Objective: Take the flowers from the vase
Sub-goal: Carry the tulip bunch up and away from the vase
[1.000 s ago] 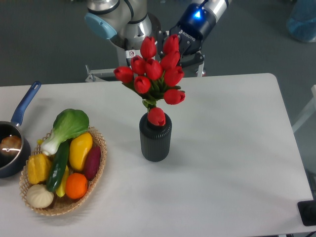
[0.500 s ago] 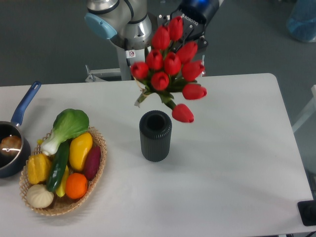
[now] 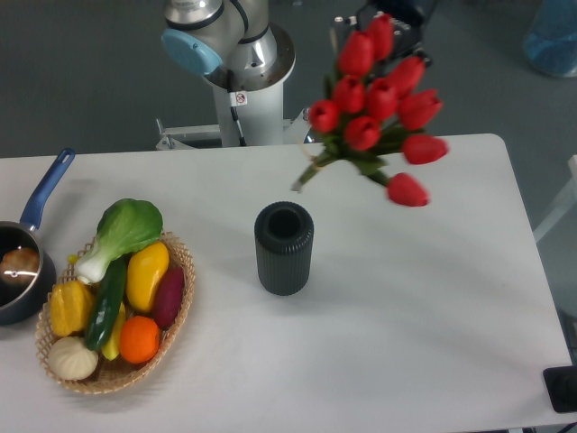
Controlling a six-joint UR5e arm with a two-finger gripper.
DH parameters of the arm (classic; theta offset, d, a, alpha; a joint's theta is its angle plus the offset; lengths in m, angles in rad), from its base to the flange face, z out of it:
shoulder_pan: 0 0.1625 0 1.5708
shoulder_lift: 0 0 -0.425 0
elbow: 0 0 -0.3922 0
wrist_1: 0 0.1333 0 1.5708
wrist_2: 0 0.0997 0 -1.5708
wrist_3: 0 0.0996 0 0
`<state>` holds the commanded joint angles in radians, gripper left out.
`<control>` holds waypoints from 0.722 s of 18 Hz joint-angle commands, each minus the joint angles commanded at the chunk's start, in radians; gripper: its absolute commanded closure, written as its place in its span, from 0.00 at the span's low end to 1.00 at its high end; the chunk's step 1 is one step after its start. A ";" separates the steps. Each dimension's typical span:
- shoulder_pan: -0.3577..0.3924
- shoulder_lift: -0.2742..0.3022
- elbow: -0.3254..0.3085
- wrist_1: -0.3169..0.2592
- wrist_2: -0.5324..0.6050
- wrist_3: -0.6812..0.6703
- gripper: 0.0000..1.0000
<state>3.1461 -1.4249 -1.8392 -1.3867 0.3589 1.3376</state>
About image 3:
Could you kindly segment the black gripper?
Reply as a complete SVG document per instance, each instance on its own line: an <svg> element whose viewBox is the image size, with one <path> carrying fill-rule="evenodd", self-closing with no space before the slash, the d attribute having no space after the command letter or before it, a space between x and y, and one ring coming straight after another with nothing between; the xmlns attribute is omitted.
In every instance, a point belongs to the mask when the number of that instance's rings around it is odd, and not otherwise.
<svg viewBox="0 0 577 433"><path fill-rule="evenodd" d="M353 31L366 31L371 21L389 14L393 25L393 50L385 63L393 63L409 56L418 56L425 63L432 58L424 49L424 34L435 11L433 0L375 0L367 1L353 15L334 18L334 52L339 53Z"/></svg>

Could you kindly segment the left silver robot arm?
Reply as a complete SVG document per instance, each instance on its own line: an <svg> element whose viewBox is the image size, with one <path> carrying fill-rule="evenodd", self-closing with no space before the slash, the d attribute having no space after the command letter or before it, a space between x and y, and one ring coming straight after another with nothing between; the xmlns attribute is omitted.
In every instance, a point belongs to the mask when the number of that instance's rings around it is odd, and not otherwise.
<svg viewBox="0 0 577 433"><path fill-rule="evenodd" d="M434 1L369 1L330 30L340 51L355 30L367 30L380 14L393 22L391 63L423 50ZM266 1L168 1L163 49L181 68L226 91L256 91L284 81L296 62L294 43L269 18Z"/></svg>

